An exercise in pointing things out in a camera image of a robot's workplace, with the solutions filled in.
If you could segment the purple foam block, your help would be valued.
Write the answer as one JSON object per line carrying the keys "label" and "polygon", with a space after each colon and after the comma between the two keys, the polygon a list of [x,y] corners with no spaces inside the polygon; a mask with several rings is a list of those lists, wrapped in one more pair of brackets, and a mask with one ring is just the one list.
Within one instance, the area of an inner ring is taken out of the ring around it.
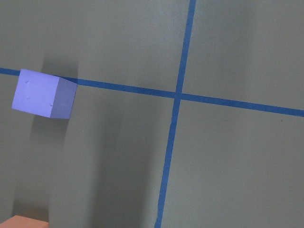
{"label": "purple foam block", "polygon": [[12,109],[47,118],[69,119],[77,84],[58,76],[21,69]]}

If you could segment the orange foam block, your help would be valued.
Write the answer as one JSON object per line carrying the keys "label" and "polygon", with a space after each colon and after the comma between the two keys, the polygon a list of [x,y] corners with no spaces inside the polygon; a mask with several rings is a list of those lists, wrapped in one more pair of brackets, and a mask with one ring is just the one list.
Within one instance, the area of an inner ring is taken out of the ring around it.
{"label": "orange foam block", "polygon": [[16,215],[1,223],[0,228],[49,228],[49,223]]}

